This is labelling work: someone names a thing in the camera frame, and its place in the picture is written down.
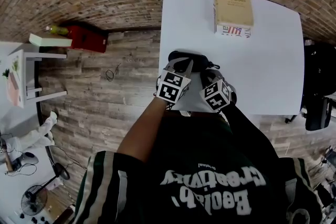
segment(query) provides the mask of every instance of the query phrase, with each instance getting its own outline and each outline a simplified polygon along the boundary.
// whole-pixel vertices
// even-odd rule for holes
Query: bottle
[[[56,26],[56,25],[47,26],[46,30],[50,31],[50,33],[56,34],[56,35],[64,35],[65,36],[69,33],[69,30],[66,27],[60,27],[60,26]]]

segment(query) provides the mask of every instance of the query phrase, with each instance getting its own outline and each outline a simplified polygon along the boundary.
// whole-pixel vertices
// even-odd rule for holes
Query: desk fan
[[[45,187],[55,178],[60,176],[64,180],[69,180],[70,175],[68,171],[60,163],[55,164],[54,170],[56,175],[43,186],[35,185],[25,191],[21,198],[21,209],[24,214],[34,216],[42,211],[48,199],[47,189]]]

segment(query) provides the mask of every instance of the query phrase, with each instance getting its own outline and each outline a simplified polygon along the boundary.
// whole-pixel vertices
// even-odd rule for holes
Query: wooden floor
[[[68,54],[66,60],[43,60],[40,66],[42,94],[68,91],[65,97],[41,102],[45,117],[50,110],[59,114],[58,124],[52,129],[56,145],[83,167],[96,151],[116,151],[153,98],[159,50],[159,31],[111,34],[105,54],[51,50]],[[107,79],[107,71],[112,81]],[[272,141],[279,156],[303,157],[313,167],[320,162],[320,151],[335,144],[336,123],[331,122],[323,131],[309,133],[304,122],[298,117],[293,123],[284,124],[284,117],[261,116],[255,124]],[[51,151],[55,161],[68,165],[71,176],[52,194],[65,209],[76,200],[85,170],[72,164],[73,160],[60,149],[51,147]],[[330,173],[322,168],[313,177],[313,183]]]

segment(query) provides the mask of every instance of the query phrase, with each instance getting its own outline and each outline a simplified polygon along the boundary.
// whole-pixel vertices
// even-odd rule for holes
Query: white desk
[[[159,72],[173,50],[205,55],[220,65],[247,114],[295,115],[305,68],[299,14],[266,0],[251,0],[251,38],[214,34],[213,0],[163,0]],[[201,100],[198,74],[175,110],[211,112]]]
[[[42,91],[42,88],[27,89],[26,83],[26,61],[41,61],[42,58],[58,58],[66,59],[66,54],[40,54],[37,52],[24,52],[18,50],[7,56],[6,68],[9,70],[7,83],[7,98],[13,105],[24,108],[25,105],[37,103],[43,100],[60,97],[67,94],[67,91],[56,92],[52,94],[43,95],[40,97],[30,97],[31,94],[35,96],[35,92]]]

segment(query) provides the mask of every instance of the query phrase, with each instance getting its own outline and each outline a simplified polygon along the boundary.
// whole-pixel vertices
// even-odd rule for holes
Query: book
[[[251,36],[254,25],[251,0],[214,0],[215,33]]]
[[[30,34],[29,42],[40,47],[70,47],[72,39],[49,33],[41,33]]]

